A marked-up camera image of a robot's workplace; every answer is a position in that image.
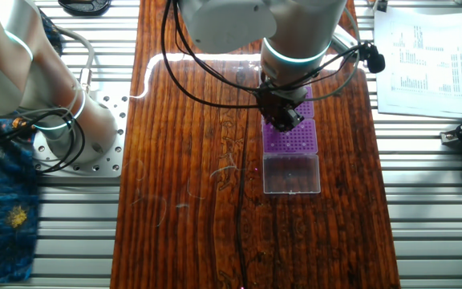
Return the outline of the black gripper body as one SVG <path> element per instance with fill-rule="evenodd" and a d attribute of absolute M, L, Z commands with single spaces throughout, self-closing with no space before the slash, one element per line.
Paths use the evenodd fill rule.
<path fill-rule="evenodd" d="M 297 108 L 304 102 L 306 96 L 307 90 L 301 87 L 291 91 L 258 92 L 256 101 L 264 117 L 277 117 L 284 111 Z"/>

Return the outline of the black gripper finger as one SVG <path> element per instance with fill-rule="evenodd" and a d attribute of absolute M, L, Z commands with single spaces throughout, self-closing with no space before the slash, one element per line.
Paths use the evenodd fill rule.
<path fill-rule="evenodd" d="M 275 113 L 266 113 L 263 115 L 264 120 L 267 124 L 271 124 L 278 132 L 284 131 L 284 121 L 282 114 L 277 112 Z"/>
<path fill-rule="evenodd" d="M 291 131 L 305 119 L 303 115 L 292 108 L 287 108 L 283 113 L 283 124 L 285 131 Z"/>

